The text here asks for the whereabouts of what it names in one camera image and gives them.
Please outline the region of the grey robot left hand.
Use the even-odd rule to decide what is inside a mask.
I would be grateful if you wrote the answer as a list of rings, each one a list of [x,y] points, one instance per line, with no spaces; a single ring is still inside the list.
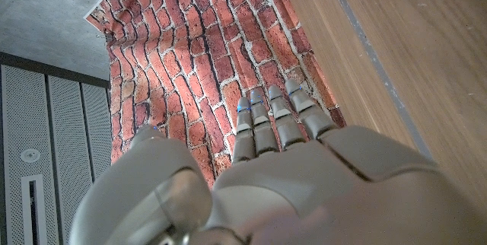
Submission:
[[[486,216],[430,158],[337,127],[293,80],[237,105],[208,185],[181,141],[141,127],[90,188],[72,244],[484,244]]]

